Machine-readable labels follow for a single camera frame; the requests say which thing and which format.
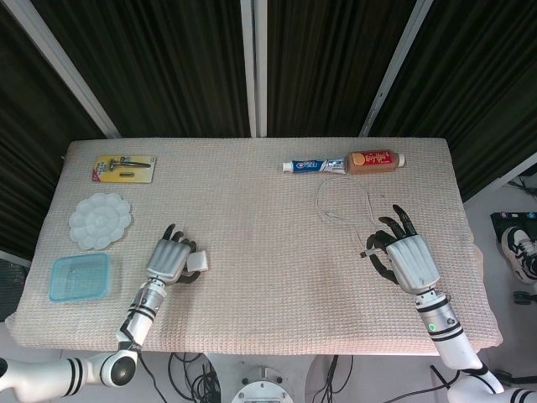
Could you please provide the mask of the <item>silver and black left robot hand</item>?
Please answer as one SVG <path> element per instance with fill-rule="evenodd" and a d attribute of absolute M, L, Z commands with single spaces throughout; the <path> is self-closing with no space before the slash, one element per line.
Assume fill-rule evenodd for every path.
<path fill-rule="evenodd" d="M 196 242 L 186 238 L 182 231 L 175 231 L 174 223 L 170 224 L 147 263 L 148 278 L 159 280 L 165 285 L 193 283 L 200 272 L 189 273 L 187 259 L 196 250 Z"/>

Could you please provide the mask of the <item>silver and black right robot hand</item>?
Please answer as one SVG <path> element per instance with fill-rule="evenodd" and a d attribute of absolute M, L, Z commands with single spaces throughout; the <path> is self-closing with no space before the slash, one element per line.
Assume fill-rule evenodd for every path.
<path fill-rule="evenodd" d="M 373 268 L 407 294 L 420 295 L 432 290 L 440 280 L 440 272 L 425 240 L 416 232 L 407 212 L 393 204 L 399 222 L 391 217 L 378 220 L 392 234 L 378 230 L 366 241 L 361 258 L 369 258 Z"/>

